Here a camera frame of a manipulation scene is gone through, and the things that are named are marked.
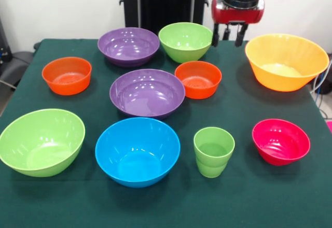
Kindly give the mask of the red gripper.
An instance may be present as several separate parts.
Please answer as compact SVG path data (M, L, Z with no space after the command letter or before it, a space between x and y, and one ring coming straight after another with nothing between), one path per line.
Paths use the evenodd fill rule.
M223 3L222 0L212 0L212 19L214 21L213 36L211 45L217 47L219 42L219 23L244 23L239 25L236 40L236 47L242 46L248 24L258 23L264 14L265 1L259 0L258 5L252 9L231 8Z

